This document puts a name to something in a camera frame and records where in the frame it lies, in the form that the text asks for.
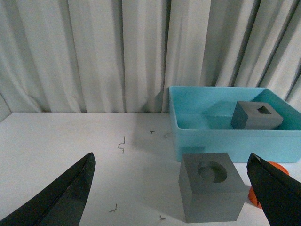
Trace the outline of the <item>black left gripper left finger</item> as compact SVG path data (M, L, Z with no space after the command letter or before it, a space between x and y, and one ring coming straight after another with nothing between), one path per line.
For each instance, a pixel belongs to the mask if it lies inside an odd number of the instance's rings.
M88 153L24 205L2 226L78 226L90 193L96 160Z

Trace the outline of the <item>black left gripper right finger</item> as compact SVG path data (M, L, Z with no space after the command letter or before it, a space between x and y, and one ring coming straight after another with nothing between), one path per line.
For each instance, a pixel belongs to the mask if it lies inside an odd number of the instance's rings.
M301 183L252 153L247 175L271 226L301 224Z

